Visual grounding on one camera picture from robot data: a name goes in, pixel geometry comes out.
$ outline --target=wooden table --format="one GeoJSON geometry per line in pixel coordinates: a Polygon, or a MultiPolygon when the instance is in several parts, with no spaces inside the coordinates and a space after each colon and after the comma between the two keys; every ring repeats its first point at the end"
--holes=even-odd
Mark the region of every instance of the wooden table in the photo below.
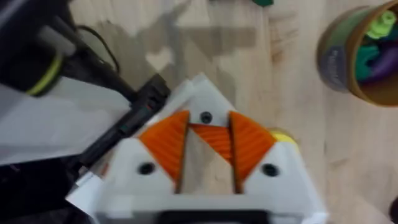
{"type": "MultiPolygon", "coordinates": [[[[318,39],[342,12],[383,0],[76,0],[75,20],[104,36],[139,88],[159,72],[171,88],[207,74],[241,113],[290,133],[331,223],[390,223],[398,195],[398,111],[335,92],[320,80],[318,39]]],[[[200,159],[185,191],[229,194],[230,167],[190,133],[200,159]]]]}

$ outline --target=white plastic panel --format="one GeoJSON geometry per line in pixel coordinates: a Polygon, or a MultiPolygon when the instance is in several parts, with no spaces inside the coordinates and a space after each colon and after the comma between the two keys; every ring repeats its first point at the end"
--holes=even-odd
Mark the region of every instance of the white plastic panel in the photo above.
{"type": "Polygon", "coordinates": [[[116,146],[115,153],[105,180],[111,194],[170,195],[174,193],[174,183],[140,140],[133,138],[122,140],[116,146]],[[145,162],[155,164],[155,171],[150,175],[138,173],[138,168],[145,162]]]}
{"type": "Polygon", "coordinates": [[[264,196],[266,208],[276,213],[295,213],[306,218],[319,215],[323,222],[327,218],[302,158],[289,142],[277,142],[271,148],[245,181],[244,193],[264,196]],[[278,167],[279,175],[266,176],[261,169],[263,164],[278,167]]]}
{"type": "Polygon", "coordinates": [[[190,111],[190,122],[203,124],[200,120],[202,112],[211,113],[213,119],[209,125],[227,126],[228,112],[235,110],[223,94],[207,79],[206,75],[197,75],[192,80],[195,92],[182,109],[190,111]]]}

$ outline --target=black screw hole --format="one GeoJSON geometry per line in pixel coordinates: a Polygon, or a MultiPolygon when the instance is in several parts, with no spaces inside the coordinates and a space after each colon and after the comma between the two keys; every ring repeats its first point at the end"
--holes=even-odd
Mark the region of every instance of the black screw hole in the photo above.
{"type": "Polygon", "coordinates": [[[144,162],[138,167],[140,175],[149,175],[155,171],[155,164],[153,162],[144,162]]]}
{"type": "Polygon", "coordinates": [[[264,164],[261,167],[262,172],[269,177],[276,177],[279,175],[279,169],[273,164],[264,164]]]}
{"type": "Polygon", "coordinates": [[[200,114],[200,120],[202,121],[203,124],[210,124],[211,120],[213,119],[213,116],[211,113],[205,111],[200,114]]]}

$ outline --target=green object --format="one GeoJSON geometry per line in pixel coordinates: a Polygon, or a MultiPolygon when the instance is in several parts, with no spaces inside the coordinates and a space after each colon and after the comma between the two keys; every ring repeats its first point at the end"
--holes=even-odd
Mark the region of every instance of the green object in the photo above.
{"type": "Polygon", "coordinates": [[[380,54],[376,45],[362,46],[358,49],[355,61],[355,78],[357,81],[364,81],[371,76],[371,68],[368,62],[376,59],[380,54]]]}
{"type": "Polygon", "coordinates": [[[380,17],[371,22],[369,31],[366,33],[370,38],[378,40],[387,37],[397,20],[397,16],[392,11],[384,12],[380,17]]]}
{"type": "Polygon", "coordinates": [[[274,0],[253,0],[259,6],[266,7],[274,4],[274,0]]]}

